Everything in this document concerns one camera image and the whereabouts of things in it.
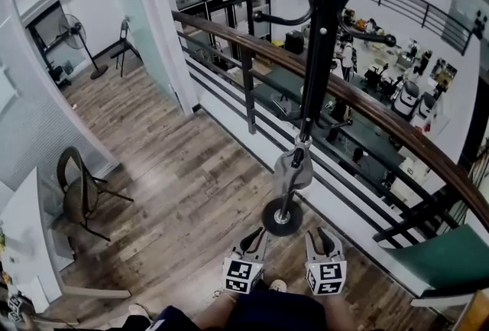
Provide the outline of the grey cloth cap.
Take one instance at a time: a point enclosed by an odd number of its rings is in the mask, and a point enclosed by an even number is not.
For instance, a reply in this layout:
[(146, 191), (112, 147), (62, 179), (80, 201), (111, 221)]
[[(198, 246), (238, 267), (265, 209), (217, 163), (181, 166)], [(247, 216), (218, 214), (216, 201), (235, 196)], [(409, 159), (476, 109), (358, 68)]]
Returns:
[(273, 188), (278, 196), (283, 196), (294, 190), (301, 190), (312, 183), (313, 165), (309, 150), (295, 147), (281, 154), (273, 173)]

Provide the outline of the person's dark shorts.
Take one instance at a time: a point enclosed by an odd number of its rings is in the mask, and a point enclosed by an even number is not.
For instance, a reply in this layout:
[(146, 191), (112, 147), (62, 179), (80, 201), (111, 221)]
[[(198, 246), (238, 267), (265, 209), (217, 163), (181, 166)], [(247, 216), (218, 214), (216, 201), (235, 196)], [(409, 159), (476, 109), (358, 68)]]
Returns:
[(225, 331), (326, 331), (325, 311), (311, 297), (257, 290), (238, 299)]

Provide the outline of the black standing fan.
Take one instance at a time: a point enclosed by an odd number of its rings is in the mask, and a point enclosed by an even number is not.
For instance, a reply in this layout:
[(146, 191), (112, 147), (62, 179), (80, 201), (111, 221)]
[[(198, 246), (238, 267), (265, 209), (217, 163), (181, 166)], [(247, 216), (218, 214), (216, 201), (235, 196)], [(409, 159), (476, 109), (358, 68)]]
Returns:
[(95, 59), (91, 55), (89, 48), (86, 45), (86, 31), (81, 21), (71, 14), (64, 14), (60, 16), (58, 21), (59, 37), (63, 38), (63, 41), (75, 50), (84, 50), (94, 66), (94, 70), (90, 75), (91, 80), (98, 79), (108, 69), (106, 64), (97, 65)]

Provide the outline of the spare hand-held gripper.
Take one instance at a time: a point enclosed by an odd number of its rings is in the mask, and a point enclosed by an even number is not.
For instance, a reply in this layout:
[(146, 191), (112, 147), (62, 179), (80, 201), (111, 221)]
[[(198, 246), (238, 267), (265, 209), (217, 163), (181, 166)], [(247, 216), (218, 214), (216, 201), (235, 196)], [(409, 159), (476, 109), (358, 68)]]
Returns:
[(15, 323), (21, 322), (23, 320), (22, 312), (24, 309), (22, 299), (17, 295), (10, 295), (8, 297), (7, 305), (10, 310), (8, 318)]

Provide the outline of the black railing with wooden handrail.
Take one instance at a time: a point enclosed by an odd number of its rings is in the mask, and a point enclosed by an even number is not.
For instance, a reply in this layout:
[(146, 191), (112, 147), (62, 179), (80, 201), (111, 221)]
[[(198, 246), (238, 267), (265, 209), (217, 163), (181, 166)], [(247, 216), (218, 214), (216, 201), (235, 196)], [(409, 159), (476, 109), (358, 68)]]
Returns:
[[(305, 76), (304, 60), (296, 54), (290, 54), (265, 40), (242, 33), (234, 28), (216, 24), (204, 18), (187, 15), (182, 12), (173, 11), (172, 16), (174, 21), (188, 24), (201, 31), (214, 34), (244, 49), (259, 54), (298, 76)], [(451, 195), (456, 200), (466, 202), (469, 209), (475, 214), (475, 218), (483, 226), (484, 231), (489, 234), (489, 204), (487, 204), (480, 191), (463, 171), (427, 137), (414, 129), (406, 121), (399, 118), (376, 99), (370, 97), (360, 89), (351, 86), (337, 76), (333, 76), (332, 80), (328, 81), (328, 85), (322, 87), (320, 90), (345, 101), (356, 112), (372, 121), (389, 135), (394, 136), (398, 141), (401, 141), (404, 146), (408, 147), (433, 173), (439, 176), (452, 189)], [(404, 215), (406, 219), (398, 223), (397, 226), (376, 234), (374, 236), (376, 242), (386, 241), (415, 227), (423, 230), (426, 220), (442, 214), (442, 211), (449, 207), (446, 201), (434, 198), (416, 183), (412, 183), (411, 186), (427, 204), (425, 206), (419, 204), (411, 209), (405, 209)]]

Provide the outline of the person's left forearm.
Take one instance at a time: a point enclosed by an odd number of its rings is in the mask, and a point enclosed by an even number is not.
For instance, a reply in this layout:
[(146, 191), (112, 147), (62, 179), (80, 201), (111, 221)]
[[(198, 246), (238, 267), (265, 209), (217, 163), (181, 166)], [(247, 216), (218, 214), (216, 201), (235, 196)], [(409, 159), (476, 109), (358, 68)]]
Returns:
[(195, 324), (202, 331), (223, 330), (239, 297), (240, 293), (217, 290), (213, 302), (197, 316)]

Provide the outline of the white table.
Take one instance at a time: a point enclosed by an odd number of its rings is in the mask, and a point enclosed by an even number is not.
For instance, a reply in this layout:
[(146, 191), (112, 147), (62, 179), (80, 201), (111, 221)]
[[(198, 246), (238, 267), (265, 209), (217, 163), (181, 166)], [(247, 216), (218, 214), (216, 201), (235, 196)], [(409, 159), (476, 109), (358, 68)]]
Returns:
[(5, 243), (0, 250), (8, 292), (32, 302), (36, 313), (44, 313), (65, 296), (95, 299), (127, 299), (127, 290), (74, 287), (62, 280), (57, 253), (47, 228), (44, 199), (50, 185), (34, 168), (0, 212), (0, 233)]

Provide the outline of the person's navy top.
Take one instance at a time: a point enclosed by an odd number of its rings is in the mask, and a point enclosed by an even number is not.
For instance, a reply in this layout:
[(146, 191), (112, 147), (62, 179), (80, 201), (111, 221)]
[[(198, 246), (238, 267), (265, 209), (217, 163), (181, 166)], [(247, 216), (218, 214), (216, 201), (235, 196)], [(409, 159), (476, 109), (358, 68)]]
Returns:
[(201, 329), (183, 311), (168, 306), (145, 331), (201, 331)]

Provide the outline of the person's right forearm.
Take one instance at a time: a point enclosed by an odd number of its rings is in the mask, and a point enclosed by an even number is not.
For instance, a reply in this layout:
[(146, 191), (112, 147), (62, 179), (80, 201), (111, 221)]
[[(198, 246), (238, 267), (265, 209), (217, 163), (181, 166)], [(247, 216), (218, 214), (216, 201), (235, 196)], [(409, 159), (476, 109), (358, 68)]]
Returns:
[(325, 311), (326, 331), (358, 331), (358, 324), (350, 305), (341, 295), (324, 296), (322, 305)]

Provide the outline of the black metal coat rack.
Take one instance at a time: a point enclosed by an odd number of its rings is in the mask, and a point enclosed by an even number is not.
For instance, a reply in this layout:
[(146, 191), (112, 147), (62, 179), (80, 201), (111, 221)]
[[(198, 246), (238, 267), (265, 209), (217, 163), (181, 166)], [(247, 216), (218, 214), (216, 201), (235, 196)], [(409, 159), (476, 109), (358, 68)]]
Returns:
[[(308, 0), (308, 2), (309, 10), (299, 18), (285, 19), (257, 11), (253, 14), (253, 19), (257, 22), (266, 21), (286, 26), (299, 25), (306, 21), (310, 23), (303, 99), (300, 113), (296, 117), (300, 122), (300, 133), (296, 136), (293, 147), (293, 149), (303, 147), (309, 150), (312, 144), (312, 130), (319, 126), (319, 116), (325, 97), (325, 92), (320, 89), (328, 85), (337, 32), (343, 30), (357, 39), (385, 44), (388, 47), (395, 46), (397, 41), (391, 34), (381, 36), (360, 33), (348, 26), (344, 22), (342, 12), (349, 0)], [(296, 190), (277, 196), (265, 206), (262, 212), (262, 223), (269, 233), (285, 237), (299, 229), (303, 221), (303, 212), (293, 199), (295, 192)]]

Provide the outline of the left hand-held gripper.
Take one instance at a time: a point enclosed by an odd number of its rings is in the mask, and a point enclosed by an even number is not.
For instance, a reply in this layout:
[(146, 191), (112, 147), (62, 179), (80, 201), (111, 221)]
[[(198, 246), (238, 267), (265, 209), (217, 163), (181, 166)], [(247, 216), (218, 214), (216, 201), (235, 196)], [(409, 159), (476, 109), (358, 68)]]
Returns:
[(255, 229), (239, 242), (243, 255), (233, 251), (225, 258), (222, 285), (226, 291), (249, 294), (262, 279), (268, 236), (263, 227)]

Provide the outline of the black box cabinet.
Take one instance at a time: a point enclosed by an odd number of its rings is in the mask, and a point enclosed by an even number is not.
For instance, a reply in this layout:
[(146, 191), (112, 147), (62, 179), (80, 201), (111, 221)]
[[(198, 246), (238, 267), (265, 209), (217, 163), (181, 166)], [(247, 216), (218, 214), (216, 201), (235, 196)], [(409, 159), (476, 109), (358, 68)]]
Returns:
[(300, 55), (304, 50), (304, 36), (299, 31), (290, 31), (286, 33), (284, 49)]

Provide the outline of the black framed cabinet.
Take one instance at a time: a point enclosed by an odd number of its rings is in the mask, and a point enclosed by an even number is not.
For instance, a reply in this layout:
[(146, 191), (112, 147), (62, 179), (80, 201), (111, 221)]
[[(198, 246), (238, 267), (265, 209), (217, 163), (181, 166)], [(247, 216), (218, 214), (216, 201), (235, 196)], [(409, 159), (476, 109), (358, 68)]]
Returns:
[(69, 76), (85, 60), (80, 50), (72, 48), (60, 36), (59, 23), (64, 15), (63, 8), (57, 1), (27, 26), (48, 75), (59, 89), (71, 84)]

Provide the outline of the black folding chair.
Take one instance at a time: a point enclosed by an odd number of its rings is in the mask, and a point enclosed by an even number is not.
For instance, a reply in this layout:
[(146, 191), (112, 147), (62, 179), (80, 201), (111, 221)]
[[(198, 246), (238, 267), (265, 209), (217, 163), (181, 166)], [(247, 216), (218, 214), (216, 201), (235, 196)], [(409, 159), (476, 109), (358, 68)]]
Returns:
[(111, 59), (116, 59), (115, 69), (120, 70), (120, 77), (123, 77), (125, 54), (127, 51), (131, 51), (139, 60), (142, 60), (138, 49), (128, 41), (129, 30), (129, 17), (125, 17), (121, 22), (119, 31), (118, 49), (110, 56)]

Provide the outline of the pale shoe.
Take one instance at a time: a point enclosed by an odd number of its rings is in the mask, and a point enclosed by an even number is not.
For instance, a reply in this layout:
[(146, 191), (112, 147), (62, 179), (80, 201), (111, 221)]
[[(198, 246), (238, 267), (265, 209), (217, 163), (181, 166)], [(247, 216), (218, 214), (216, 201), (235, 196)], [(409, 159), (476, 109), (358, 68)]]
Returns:
[(142, 316), (147, 320), (150, 320), (148, 312), (139, 304), (132, 304), (128, 307), (129, 314), (131, 316)]

